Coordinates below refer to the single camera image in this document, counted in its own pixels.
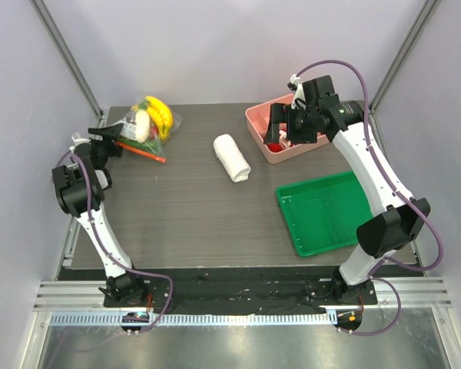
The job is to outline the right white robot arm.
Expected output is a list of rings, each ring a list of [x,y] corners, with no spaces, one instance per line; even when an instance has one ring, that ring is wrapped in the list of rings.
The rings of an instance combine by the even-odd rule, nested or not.
[[[318,135],[326,135],[362,188],[372,217],[358,226],[357,246],[333,272],[331,294],[342,304],[357,299],[374,270],[418,236],[430,213],[429,202],[413,197],[377,143],[367,139],[370,127],[363,117],[364,110],[356,101],[328,98],[307,107],[274,102],[264,136],[266,144],[278,142],[281,125],[287,127],[293,143],[312,143]]]

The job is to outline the clear orange zip top bag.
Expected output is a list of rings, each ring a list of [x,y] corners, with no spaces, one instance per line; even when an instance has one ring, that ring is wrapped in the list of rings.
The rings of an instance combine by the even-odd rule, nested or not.
[[[164,146],[181,123],[182,117],[178,113],[162,100],[147,95],[141,102],[132,105],[113,126],[121,129],[116,143],[123,149],[165,163]]]

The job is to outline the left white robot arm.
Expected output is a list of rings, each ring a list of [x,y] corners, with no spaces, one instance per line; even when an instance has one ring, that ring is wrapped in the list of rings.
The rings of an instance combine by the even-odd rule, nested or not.
[[[106,286],[100,291],[108,301],[141,306],[148,297],[142,276],[134,273],[134,265],[122,250],[104,208],[104,192],[112,187],[106,168],[109,158],[119,158],[122,147],[117,144],[123,124],[106,128],[89,128],[91,138],[78,133],[65,154],[71,163],[58,163],[52,169],[55,195],[62,211],[83,227],[101,258]]]

